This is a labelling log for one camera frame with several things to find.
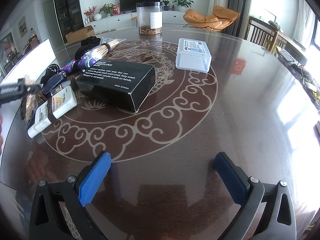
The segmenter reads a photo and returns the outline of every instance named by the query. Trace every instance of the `transparent jar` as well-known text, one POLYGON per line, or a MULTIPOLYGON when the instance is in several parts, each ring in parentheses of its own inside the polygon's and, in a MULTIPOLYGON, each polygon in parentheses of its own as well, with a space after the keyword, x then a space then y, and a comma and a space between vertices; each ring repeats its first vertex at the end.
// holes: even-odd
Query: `transparent jar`
POLYGON ((137 3, 138 28, 143 35, 162 32, 162 2, 137 3))

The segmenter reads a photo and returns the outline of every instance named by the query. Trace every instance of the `blue textured pad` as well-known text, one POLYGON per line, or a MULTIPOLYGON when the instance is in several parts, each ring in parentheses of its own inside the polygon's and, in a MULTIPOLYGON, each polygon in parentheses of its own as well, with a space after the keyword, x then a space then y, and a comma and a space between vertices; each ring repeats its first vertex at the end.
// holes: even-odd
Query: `blue textured pad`
POLYGON ((222 154, 218 153, 216 155, 214 166, 223 180, 224 185, 226 185, 233 201, 236 204, 244 205, 247 201, 246 187, 222 154))
POLYGON ((111 156, 105 152, 79 187, 79 201, 83 207, 91 203, 110 166, 111 156))

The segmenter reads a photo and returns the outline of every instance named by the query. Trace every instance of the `white plant pot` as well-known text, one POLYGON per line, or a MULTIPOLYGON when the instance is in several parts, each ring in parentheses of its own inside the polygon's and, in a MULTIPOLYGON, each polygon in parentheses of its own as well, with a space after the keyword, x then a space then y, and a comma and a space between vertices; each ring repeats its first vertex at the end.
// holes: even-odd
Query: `white plant pot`
POLYGON ((98 21, 98 20, 100 20, 102 18, 102 15, 98 13, 93 18, 94 18, 95 21, 98 21))
POLYGON ((181 6, 181 5, 178 6, 179 12, 185 12, 186 10, 188 10, 188 8, 186 6, 181 6))

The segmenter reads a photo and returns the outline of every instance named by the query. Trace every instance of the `glossy tabletop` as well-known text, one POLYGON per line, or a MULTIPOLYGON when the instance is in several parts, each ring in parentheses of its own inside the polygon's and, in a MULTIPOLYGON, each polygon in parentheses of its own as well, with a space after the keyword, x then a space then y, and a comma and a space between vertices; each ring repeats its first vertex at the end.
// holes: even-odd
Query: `glossy tabletop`
MULTIPOLYGON (((86 208, 109 240, 217 239, 239 210, 208 169, 221 151, 248 176, 287 181, 302 234, 320 207, 319 116, 274 56, 248 41, 193 28, 101 36, 126 38, 107 59, 155 65, 156 86, 137 114, 77 93, 78 106, 34 139, 17 112, 1 160, 0 204, 20 235, 28 237, 38 181, 77 175, 101 150, 113 163, 86 208), (209 73, 175 68, 179 38, 207 43, 209 73)), ((263 205, 247 237, 262 211, 263 205)))

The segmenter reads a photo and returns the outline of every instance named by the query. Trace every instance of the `cardboard box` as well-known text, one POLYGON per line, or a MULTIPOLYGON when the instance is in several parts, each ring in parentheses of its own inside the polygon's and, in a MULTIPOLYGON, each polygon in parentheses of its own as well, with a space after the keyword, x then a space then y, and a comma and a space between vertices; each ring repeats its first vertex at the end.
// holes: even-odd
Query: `cardboard box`
POLYGON ((76 83, 90 98, 137 113, 156 84, 156 72, 153 65, 98 60, 76 83))
POLYGON ((68 43, 71 44, 71 43, 75 43, 77 41, 82 41, 82 40, 84 40, 90 36, 94 36, 94 35, 95 35, 94 29, 90 25, 90 26, 84 27, 80 30, 77 30, 75 32, 68 33, 66 35, 66 39, 67 39, 68 43))

